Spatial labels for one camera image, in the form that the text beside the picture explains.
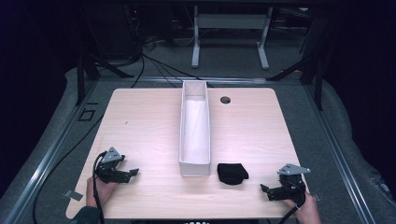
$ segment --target human hand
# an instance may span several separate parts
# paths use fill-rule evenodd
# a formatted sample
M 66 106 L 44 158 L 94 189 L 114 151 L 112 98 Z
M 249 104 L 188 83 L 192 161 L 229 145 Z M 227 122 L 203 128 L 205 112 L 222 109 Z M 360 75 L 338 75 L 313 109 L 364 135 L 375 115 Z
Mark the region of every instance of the human hand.
M 288 207 L 293 208 L 296 203 L 292 200 L 283 201 Z M 320 224 L 320 216 L 318 213 L 317 200 L 310 195 L 308 192 L 305 193 L 305 203 L 299 210 L 295 212 L 295 215 L 300 223 L 302 224 Z
M 99 194 L 99 200 L 101 205 L 103 206 L 108 199 L 110 198 L 113 190 L 119 185 L 119 183 L 105 183 L 100 178 L 96 178 L 96 188 Z M 87 179 L 87 192 L 86 192 L 86 203 L 87 206 L 97 207 L 96 200 L 93 197 L 93 179 L 92 177 Z

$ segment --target long white box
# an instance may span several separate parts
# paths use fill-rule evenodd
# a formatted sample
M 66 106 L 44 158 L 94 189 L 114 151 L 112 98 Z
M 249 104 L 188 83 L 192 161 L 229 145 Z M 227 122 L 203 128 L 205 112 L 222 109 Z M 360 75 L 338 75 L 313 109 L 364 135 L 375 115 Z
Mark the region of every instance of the long white box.
M 210 116 L 206 82 L 184 81 L 179 165 L 182 176 L 210 175 Z

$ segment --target wooden table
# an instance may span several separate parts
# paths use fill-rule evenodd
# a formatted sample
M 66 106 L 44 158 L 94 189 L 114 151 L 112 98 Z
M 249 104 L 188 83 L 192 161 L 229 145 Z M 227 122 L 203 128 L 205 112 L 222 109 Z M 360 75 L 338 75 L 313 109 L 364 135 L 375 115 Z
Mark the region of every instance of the wooden table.
M 94 159 L 114 147 L 126 156 L 119 170 L 139 168 L 104 207 L 106 218 L 215 219 L 283 217 L 289 208 L 270 202 L 260 184 L 280 187 L 276 171 L 299 165 L 272 89 L 208 89 L 212 174 L 182 177 L 178 165 L 181 89 L 118 89 L 109 102 L 76 186 L 85 193 Z M 229 104 L 220 101 L 231 98 Z M 218 163 L 242 163 L 249 179 L 229 186 L 219 181 Z M 85 205 L 71 200 L 72 218 Z

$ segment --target metal frame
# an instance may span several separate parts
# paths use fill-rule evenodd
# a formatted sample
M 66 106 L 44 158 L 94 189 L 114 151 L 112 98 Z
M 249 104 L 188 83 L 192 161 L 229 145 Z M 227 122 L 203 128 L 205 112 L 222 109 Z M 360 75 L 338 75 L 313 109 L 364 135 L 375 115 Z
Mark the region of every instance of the metal frame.
M 198 68 L 200 55 L 200 28 L 225 28 L 225 29 L 262 29 L 261 41 L 257 42 L 262 69 L 268 70 L 268 60 L 265 55 L 264 45 L 268 35 L 273 9 L 268 8 L 264 15 L 231 15 L 231 14 L 199 14 L 198 6 L 194 7 L 194 48 L 192 52 L 192 68 Z

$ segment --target metal stand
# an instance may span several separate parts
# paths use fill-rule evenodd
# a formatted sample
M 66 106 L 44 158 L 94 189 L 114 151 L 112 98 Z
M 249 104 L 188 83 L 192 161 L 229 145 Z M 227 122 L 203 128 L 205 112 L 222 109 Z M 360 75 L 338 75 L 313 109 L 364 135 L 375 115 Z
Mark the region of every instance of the metal stand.
M 128 75 L 110 63 L 105 62 L 100 59 L 96 55 L 83 52 L 78 57 L 78 68 L 77 68 L 77 83 L 78 83 L 78 99 L 76 105 L 79 105 L 85 97 L 85 77 L 84 74 L 87 74 L 87 77 L 90 80 L 98 80 L 100 77 L 99 71 L 95 65 L 95 63 L 99 63 L 106 69 L 111 72 L 117 74 L 119 77 L 134 77 L 132 75 Z
M 266 16 L 263 15 L 231 15 L 231 14 L 199 14 L 198 6 L 194 7 L 194 50 L 192 53 L 192 68 L 199 65 L 199 29 L 200 28 L 225 28 L 225 29 L 262 29 L 261 41 L 257 43 L 262 69 L 269 69 L 265 55 L 264 44 L 267 38 L 273 9 L 270 7 Z
M 325 23 L 325 28 L 320 36 L 319 42 L 315 45 L 315 50 L 304 56 L 299 62 L 285 69 L 274 77 L 267 78 L 268 81 L 279 81 L 283 77 L 288 76 L 296 69 L 303 69 L 304 73 L 300 78 L 303 85 L 308 85 L 315 79 L 315 103 L 319 110 L 321 106 L 321 93 L 323 76 L 326 74 L 330 59 L 332 57 L 332 50 L 334 48 L 334 41 L 337 31 L 337 25 L 340 24 L 342 18 L 342 11 L 333 13 L 329 16 L 329 20 Z

